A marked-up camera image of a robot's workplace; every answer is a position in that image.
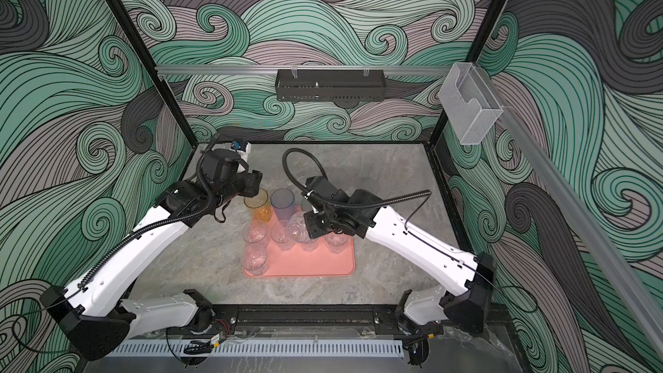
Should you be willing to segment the pink tray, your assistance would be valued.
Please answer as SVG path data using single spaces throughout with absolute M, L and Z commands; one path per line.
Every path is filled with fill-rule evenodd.
M 355 270 L 354 245 L 350 240 L 348 247 L 339 254 L 329 252 L 324 238 L 319 239 L 319 246 L 312 252 L 305 252 L 300 243 L 295 241 L 292 250 L 282 251 L 271 242 L 270 229 L 279 220 L 275 215 L 269 226 L 269 244 L 266 246 L 269 253 L 269 269 L 262 276 L 251 276 L 243 271 L 249 278 L 297 278 L 297 277 L 341 277 L 350 276 Z

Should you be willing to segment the yellow plastic cup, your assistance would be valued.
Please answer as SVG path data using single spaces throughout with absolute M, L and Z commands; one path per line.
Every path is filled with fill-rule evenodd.
M 272 211 L 269 204 L 269 193 L 261 188 L 254 197 L 244 197 L 244 205 L 248 208 L 252 220 L 269 223 Z

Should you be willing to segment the clear glass front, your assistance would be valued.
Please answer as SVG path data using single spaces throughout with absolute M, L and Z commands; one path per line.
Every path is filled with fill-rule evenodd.
M 288 221 L 280 220 L 273 224 L 270 229 L 271 242 L 274 243 L 280 250 L 292 250 L 295 246 L 295 239 L 288 229 Z

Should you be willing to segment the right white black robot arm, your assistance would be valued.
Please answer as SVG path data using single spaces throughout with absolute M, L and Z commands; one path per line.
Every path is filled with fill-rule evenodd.
M 449 321 L 471 334 L 483 332 L 494 286 L 494 258 L 452 247 L 411 224 L 393 207 L 312 210 L 304 214 L 310 238 L 329 233 L 357 236 L 393 250 L 425 271 L 438 285 L 406 292 L 397 307 L 405 328 Z

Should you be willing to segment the blue plastic cup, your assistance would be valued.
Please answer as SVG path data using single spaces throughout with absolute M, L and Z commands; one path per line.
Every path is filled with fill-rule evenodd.
M 289 221 L 296 213 L 295 194 L 290 189 L 276 189 L 270 203 L 279 221 Z

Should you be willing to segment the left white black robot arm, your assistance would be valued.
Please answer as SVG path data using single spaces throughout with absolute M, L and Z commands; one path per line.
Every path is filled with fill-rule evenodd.
M 47 289 L 41 304 L 88 361 L 107 356 L 128 338 L 170 327 L 208 333 L 214 323 L 212 303 L 195 289 L 151 300 L 129 300 L 124 293 L 202 216 L 236 196 L 257 195 L 261 180 L 261 172 L 243 171 L 212 183 L 211 193 L 198 182 L 174 183 L 137 224 L 136 238 L 127 236 L 81 278 Z

